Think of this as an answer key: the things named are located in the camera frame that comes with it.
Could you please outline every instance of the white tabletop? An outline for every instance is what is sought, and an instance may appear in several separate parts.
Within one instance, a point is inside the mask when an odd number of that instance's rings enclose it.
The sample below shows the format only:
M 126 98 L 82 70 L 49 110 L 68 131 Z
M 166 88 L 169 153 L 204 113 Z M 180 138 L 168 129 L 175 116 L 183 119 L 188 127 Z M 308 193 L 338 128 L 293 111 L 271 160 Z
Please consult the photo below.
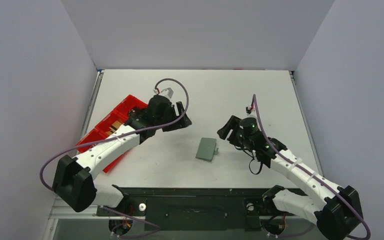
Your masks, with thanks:
M 138 188 L 296 188 L 266 166 L 259 175 L 251 174 L 250 157 L 216 134 L 231 115 L 246 116 L 245 106 L 254 93 L 267 135 L 284 143 L 318 172 L 288 71 L 106 69 L 88 131 L 129 94 L 148 103 L 155 83 L 163 78 L 174 78 L 185 85 L 190 98 L 187 115 L 192 125 L 171 132 L 158 130 L 110 173 L 100 174 L 95 183 Z M 185 94 L 176 83 L 160 85 L 160 89 L 167 87 L 174 90 L 173 102 L 186 105 Z M 195 158 L 203 137 L 217 139 L 219 154 L 212 162 Z M 259 163 L 253 162 L 251 167 L 256 172 Z

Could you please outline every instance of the gray wall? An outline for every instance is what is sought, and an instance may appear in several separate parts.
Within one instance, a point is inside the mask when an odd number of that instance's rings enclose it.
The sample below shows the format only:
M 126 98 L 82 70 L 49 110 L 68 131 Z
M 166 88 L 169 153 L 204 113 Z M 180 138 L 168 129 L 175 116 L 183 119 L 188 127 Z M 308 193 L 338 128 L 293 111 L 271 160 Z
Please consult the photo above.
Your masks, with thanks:
M 334 0 L 62 0 L 98 68 L 295 70 Z
M 0 240 L 42 238 L 39 169 L 78 139 L 95 77 L 59 0 L 0 1 Z
M 336 0 L 295 78 L 323 172 L 384 239 L 384 1 Z

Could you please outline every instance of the bolt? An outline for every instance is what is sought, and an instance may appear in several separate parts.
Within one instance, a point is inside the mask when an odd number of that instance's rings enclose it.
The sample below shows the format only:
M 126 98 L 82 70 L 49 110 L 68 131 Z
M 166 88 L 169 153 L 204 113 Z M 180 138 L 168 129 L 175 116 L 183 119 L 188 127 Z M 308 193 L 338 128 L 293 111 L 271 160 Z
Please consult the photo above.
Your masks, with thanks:
M 139 211 L 143 212 L 145 211 L 145 209 L 147 209 L 147 206 L 145 205 L 145 203 L 139 204 Z

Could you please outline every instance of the purple cable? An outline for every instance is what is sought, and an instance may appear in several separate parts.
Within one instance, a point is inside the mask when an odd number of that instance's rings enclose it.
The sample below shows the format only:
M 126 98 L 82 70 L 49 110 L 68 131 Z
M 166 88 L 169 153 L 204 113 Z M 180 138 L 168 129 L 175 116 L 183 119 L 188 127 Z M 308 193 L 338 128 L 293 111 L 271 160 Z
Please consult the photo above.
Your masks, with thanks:
M 101 208 L 102 208 L 102 209 L 105 209 L 105 210 L 107 210 L 107 211 L 109 211 L 109 212 L 115 213 L 115 214 L 117 214 L 117 215 L 120 215 L 120 216 L 129 218 L 129 219 L 132 219 L 132 220 L 136 220 L 136 221 L 139 221 L 139 222 L 141 222 L 141 223 L 148 224 L 148 225 L 151 225 L 151 226 L 157 228 L 156 230 L 153 230 L 153 231 L 150 231 L 150 232 L 146 232 L 146 233 L 142 233 L 142 234 L 139 234 L 139 235 L 136 235 L 136 236 L 122 236 L 122 235 L 121 235 L 121 236 L 119 236 L 119 238 L 121 238 L 121 239 L 137 239 L 137 238 L 145 237 L 145 236 L 148 236 L 148 235 L 151 235 L 151 234 L 154 234 L 154 233 L 156 233 L 156 232 L 161 231 L 161 227 L 160 227 L 160 226 L 158 226 L 157 224 L 154 224 L 154 223 L 152 223 L 152 222 L 149 222 L 149 221 L 147 221 L 147 220 L 140 219 L 140 218 L 137 218 L 137 217 L 134 217 L 134 216 L 130 216 L 130 215 L 124 214 L 124 213 L 122 213 L 122 212 L 113 210 L 113 209 L 108 208 L 108 207 L 106 207 L 106 206 L 101 206 Z M 112 230 L 111 230 L 111 232 L 112 232 L 112 233 L 116 233 L 116 232 L 115 232 L 116 229 L 119 228 L 119 227 L 121 227 L 122 225 L 123 225 L 123 224 L 119 224 L 119 225 L 113 227 Z
M 258 104 L 257 104 L 257 97 L 255 94 L 252 95 L 252 103 L 251 105 L 254 104 L 254 108 L 255 108 L 255 112 L 257 114 L 257 119 L 258 119 L 258 124 L 261 128 L 261 132 L 262 132 L 262 135 L 264 136 L 264 139 L 267 141 L 268 145 L 270 145 L 270 147 L 273 149 L 273 151 L 279 155 L 280 157 L 282 157 L 286 162 L 290 163 L 290 164 L 294 164 L 293 161 L 291 161 L 289 158 L 287 158 L 286 156 L 284 156 L 283 154 L 281 154 L 276 148 L 275 146 L 273 146 L 273 143 L 269 140 L 269 138 L 267 137 L 266 133 L 264 132 L 264 129 L 263 129 L 263 124 L 261 122 L 261 118 L 260 118 L 260 112 L 259 112 L 259 109 L 258 109 Z M 296 164 L 295 165 L 297 168 L 301 169 L 302 171 L 304 171 L 306 174 L 308 174 L 309 176 L 312 176 L 313 174 L 308 171 L 307 169 L 305 169 L 304 167 L 302 167 L 301 165 L 299 164 Z M 367 232 L 367 235 L 365 237 L 356 237 L 356 236 L 350 236 L 348 235 L 347 237 L 350 238 L 350 239 L 355 239 L 355 240 L 368 240 L 370 239 L 372 233 L 370 232 L 370 228 L 369 226 L 367 225 L 367 223 L 364 221 L 364 219 L 362 218 L 362 216 L 360 216 L 360 214 L 353 208 L 353 206 L 351 206 L 347 200 L 345 200 L 341 195 L 339 195 L 339 193 L 337 193 L 335 190 L 333 190 L 329 185 L 325 184 L 324 181 L 322 181 L 320 178 L 316 177 L 316 176 L 313 176 L 313 178 L 319 182 L 322 186 L 324 186 L 325 188 L 327 188 L 329 191 L 331 191 L 333 194 L 335 194 L 335 196 L 337 196 L 350 210 L 351 212 L 357 217 L 357 219 L 363 224 L 366 232 Z
M 287 234 L 287 235 L 276 235 L 276 234 L 272 234 L 272 233 L 269 233 L 269 231 L 267 231 L 264 227 L 262 227 L 262 229 L 264 229 L 264 231 L 268 234 L 270 234 L 270 236 L 272 237 L 276 237 L 277 238 L 291 238 L 291 237 L 299 237 L 299 236 L 302 236 L 302 235 L 305 235 L 307 234 L 308 232 L 310 232 L 311 230 L 313 230 L 313 228 L 315 227 L 316 225 L 314 224 L 311 224 L 311 226 L 309 228 L 307 228 L 306 230 L 304 230 L 303 232 L 300 232 L 300 233 L 293 233 L 293 234 Z
M 134 131 L 131 131 L 131 132 L 127 132 L 127 133 L 123 133 L 119 136 L 115 136 L 115 137 L 112 137 L 112 138 L 107 138 L 107 139 L 103 139 L 103 140 L 98 140 L 98 141 L 91 141 L 91 142 L 87 142 L 87 143 L 83 143 L 83 144 L 80 144 L 80 145 L 77 145 L 77 146 L 73 146 L 73 147 L 70 147 L 70 148 L 67 148 L 66 150 L 63 150 L 61 152 L 58 152 L 57 154 L 55 154 L 53 157 L 51 157 L 48 161 L 45 162 L 45 164 L 40 168 L 40 172 L 39 172 L 39 177 L 40 177 L 40 181 L 42 182 L 42 184 L 49 190 L 53 191 L 52 190 L 52 187 L 50 185 L 48 185 L 46 182 L 45 182 L 45 179 L 44 179 L 44 170 L 46 168 L 46 166 L 52 162 L 53 160 L 55 160 L 58 156 L 60 155 L 63 155 L 65 153 L 68 153 L 72 150 L 75 150 L 75 149 L 78 149 L 78 148 L 83 148 L 83 147 L 87 147 L 87 146 L 90 146 L 90 145 L 95 145 L 95 144 L 100 144 L 100 143 L 106 143 L 106 142 L 111 142 L 111 141 L 114 141 L 114 140 L 117 140 L 117 139 L 122 139 L 126 136 L 129 136 L 129 135 L 132 135 L 132 134 L 138 134 L 138 133 L 141 133 L 143 131 L 148 131 L 148 130 L 154 130 L 154 129 L 162 129 L 162 128 L 165 128 L 167 126 L 170 126 L 172 124 L 175 124 L 177 123 L 178 121 L 180 121 L 180 119 L 182 119 L 185 114 L 186 114 L 186 111 L 188 110 L 188 107 L 189 107 L 189 95 L 188 95 L 188 91 L 186 90 L 185 86 L 179 82 L 178 80 L 176 79 L 173 79 L 173 78 L 164 78 L 164 79 L 161 79 L 159 80 L 156 84 L 155 84 L 155 88 L 158 87 L 158 85 L 161 83 L 161 82 L 165 82 L 165 81 L 172 81 L 172 82 L 175 82 L 177 84 L 180 85 L 180 87 L 183 89 L 184 91 L 184 94 L 186 95 L 186 106 L 184 107 L 184 111 L 180 114 L 180 116 L 178 118 L 176 118 L 175 120 L 169 122 L 169 123 L 165 123 L 165 124 L 161 124 L 161 125 L 157 125 L 157 126 L 150 126 L 150 127 L 145 127 L 145 128 L 142 128 L 142 129 L 138 129 L 138 130 L 134 130 Z

